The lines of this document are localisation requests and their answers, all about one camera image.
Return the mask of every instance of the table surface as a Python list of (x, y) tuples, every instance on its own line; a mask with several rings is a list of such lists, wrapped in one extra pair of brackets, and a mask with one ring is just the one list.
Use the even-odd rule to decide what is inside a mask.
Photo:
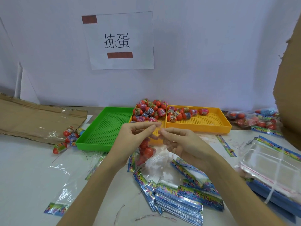
[[(223, 136), (236, 153), (249, 140), (259, 134), (253, 131), (232, 130)], [(214, 135), (200, 134), (228, 163), (234, 167), (238, 158), (231, 158)], [(285, 140), (268, 136), (277, 144), (297, 151)], [(95, 152), (83, 152), (70, 148), (59, 156), (52, 154), (53, 147), (31, 140), (0, 135), (1, 157), (0, 174), (0, 219), (1, 225), (55, 225), (60, 217), (44, 214), (50, 202), (53, 202), (63, 185), (72, 183), (73, 195), (82, 190), (87, 181), (88, 171), (96, 163)], [(204, 226), (237, 225), (225, 206), (220, 213), (204, 208)], [(287, 220), (288, 225), (301, 226)], [(159, 216), (150, 210), (140, 188), (127, 167), (123, 167), (113, 179), (100, 207), (94, 225), (191, 225), (168, 213)]]

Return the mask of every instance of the white wall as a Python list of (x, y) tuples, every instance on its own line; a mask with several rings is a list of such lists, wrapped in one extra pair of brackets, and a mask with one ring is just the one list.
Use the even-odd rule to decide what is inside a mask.
[(0, 18), (0, 92), (14, 96), (18, 61)]
[[(4, 0), (0, 15), (43, 104), (250, 110), (272, 89), (301, 0)], [(91, 70), (81, 15), (153, 11), (154, 70)]]

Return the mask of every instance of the cardboard box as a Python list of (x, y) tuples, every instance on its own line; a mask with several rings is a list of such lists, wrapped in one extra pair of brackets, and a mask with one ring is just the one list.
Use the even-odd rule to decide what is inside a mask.
[(68, 126), (79, 128), (87, 118), (86, 110), (38, 105), (0, 94), (0, 133), (42, 143), (64, 142)]
[(301, 150), (301, 20), (299, 18), (279, 66), (273, 95), (284, 137)]

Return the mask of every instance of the stack of plastic bags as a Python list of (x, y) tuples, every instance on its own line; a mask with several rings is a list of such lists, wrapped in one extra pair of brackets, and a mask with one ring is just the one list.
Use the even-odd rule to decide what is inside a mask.
[(244, 147), (238, 166), (254, 179), (247, 184), (265, 203), (292, 222), (301, 217), (301, 155), (258, 136)]
[(135, 152), (128, 171), (140, 186), (152, 211), (169, 212), (193, 225), (203, 224), (203, 206), (222, 211), (223, 201), (204, 172), (167, 151), (155, 147), (156, 153), (137, 166)]

